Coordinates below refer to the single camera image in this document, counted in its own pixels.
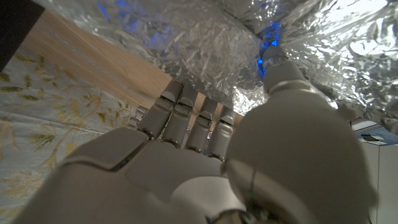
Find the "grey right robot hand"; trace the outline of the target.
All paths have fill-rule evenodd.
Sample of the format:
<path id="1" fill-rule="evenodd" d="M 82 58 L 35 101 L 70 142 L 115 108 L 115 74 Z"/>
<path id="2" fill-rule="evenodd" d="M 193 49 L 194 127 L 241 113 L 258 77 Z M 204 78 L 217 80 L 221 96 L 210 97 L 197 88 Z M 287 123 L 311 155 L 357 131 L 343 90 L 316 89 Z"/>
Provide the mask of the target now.
<path id="1" fill-rule="evenodd" d="M 377 195 L 347 119 L 278 46 L 264 52 L 267 102 L 210 130 L 205 103 L 172 81 L 135 128 L 80 146 L 16 223 L 364 223 Z"/>

